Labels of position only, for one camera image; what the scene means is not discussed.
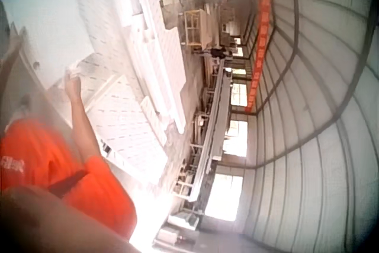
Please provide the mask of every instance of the cart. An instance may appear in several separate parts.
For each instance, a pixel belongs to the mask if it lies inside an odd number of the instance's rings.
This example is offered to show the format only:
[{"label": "cart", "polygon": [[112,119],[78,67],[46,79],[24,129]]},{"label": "cart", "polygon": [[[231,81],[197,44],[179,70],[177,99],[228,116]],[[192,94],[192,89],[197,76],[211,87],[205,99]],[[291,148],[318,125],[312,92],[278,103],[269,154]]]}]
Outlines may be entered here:
[{"label": "cart", "polygon": [[204,50],[212,42],[212,20],[203,9],[185,11],[184,27],[183,45]]}]

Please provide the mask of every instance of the concrete floor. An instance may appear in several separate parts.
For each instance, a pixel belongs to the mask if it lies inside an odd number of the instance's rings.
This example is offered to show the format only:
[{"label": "concrete floor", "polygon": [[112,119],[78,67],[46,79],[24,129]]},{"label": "concrete floor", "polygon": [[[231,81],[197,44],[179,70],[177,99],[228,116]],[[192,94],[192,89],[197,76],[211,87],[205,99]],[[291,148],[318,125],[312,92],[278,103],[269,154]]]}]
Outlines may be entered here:
[{"label": "concrete floor", "polygon": [[[187,2],[185,5],[186,8],[192,8],[194,3]],[[174,9],[169,8],[165,10],[165,20],[171,26],[177,25],[179,30],[183,32],[181,20],[177,16],[178,10],[183,9],[183,6],[180,3],[174,3],[172,7]],[[0,23],[2,23],[0,46],[1,51],[3,51],[8,45],[7,34],[4,29],[6,26],[4,23],[7,23],[7,19],[3,11],[0,17]],[[171,191],[175,185],[182,161],[190,153],[189,143],[191,142],[193,131],[192,118],[200,103],[204,73],[202,62],[197,56],[191,54],[189,48],[183,48],[183,57],[187,82],[181,91],[181,99],[187,124],[184,134],[178,133],[175,123],[170,124],[167,128],[166,135],[168,141],[165,145],[165,152],[168,156],[168,161],[158,185],[144,184],[110,164],[114,175],[119,179],[136,205],[138,224],[131,242],[137,245],[138,248],[143,248],[144,245],[149,247],[167,216],[171,212],[177,211],[183,202],[172,195]],[[60,118],[53,106],[46,100],[43,92],[39,90],[22,62],[15,64],[5,90],[0,119],[2,129],[25,94],[31,95],[33,116],[43,119],[46,123],[58,129],[68,141],[72,150],[75,151],[70,138],[70,127]]]}]

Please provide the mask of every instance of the window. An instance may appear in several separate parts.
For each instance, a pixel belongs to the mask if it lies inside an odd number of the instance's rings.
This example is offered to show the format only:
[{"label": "window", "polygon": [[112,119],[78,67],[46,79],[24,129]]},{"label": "window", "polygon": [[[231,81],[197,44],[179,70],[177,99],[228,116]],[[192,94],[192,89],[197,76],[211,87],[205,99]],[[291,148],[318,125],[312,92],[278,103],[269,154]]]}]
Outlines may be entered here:
[{"label": "window", "polygon": [[248,91],[246,84],[233,84],[232,99],[230,100],[232,105],[244,106],[248,105]]},{"label": "window", "polygon": [[228,221],[236,220],[243,178],[216,174],[205,215]]},{"label": "window", "polygon": [[230,121],[225,134],[223,150],[226,154],[246,157],[248,149],[248,122]]},{"label": "window", "polygon": [[246,69],[233,68],[232,71],[233,71],[233,74],[246,75]]},{"label": "window", "polygon": [[233,56],[243,56],[243,50],[241,47],[237,48],[237,52],[233,53]]}]

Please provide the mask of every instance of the red banner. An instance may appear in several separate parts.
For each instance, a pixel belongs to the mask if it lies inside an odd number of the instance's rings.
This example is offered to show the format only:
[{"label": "red banner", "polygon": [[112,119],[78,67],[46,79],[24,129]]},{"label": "red banner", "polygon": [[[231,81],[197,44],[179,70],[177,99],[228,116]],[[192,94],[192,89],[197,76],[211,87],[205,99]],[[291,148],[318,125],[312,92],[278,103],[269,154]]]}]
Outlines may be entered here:
[{"label": "red banner", "polygon": [[261,79],[265,53],[267,48],[268,27],[270,20],[271,0],[259,0],[259,28],[258,40],[256,42],[256,55],[254,61],[253,77],[251,80],[251,87],[248,95],[247,112],[251,112],[255,102],[255,96]]}]

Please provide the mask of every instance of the person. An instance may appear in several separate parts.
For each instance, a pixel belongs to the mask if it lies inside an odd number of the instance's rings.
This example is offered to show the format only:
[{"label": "person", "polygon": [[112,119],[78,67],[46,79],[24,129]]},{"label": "person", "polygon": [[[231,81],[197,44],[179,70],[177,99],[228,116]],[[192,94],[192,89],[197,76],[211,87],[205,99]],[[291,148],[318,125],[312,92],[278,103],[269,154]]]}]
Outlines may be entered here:
[{"label": "person", "polygon": [[[0,100],[21,45],[22,37],[11,29],[9,48],[1,60]],[[0,189],[44,189],[128,241],[136,227],[136,209],[101,157],[81,98],[80,77],[67,74],[65,91],[71,103],[72,137],[81,161],[60,133],[37,119],[17,116],[0,140]]]},{"label": "person", "polygon": [[221,46],[220,48],[218,47],[212,47],[210,49],[205,49],[202,51],[197,51],[195,52],[199,54],[200,56],[211,56],[212,58],[216,59],[228,59],[232,60],[233,59],[233,53],[230,50],[226,50],[225,46]]},{"label": "person", "polygon": [[0,205],[3,253],[138,253],[113,230],[40,187],[8,188]]}]

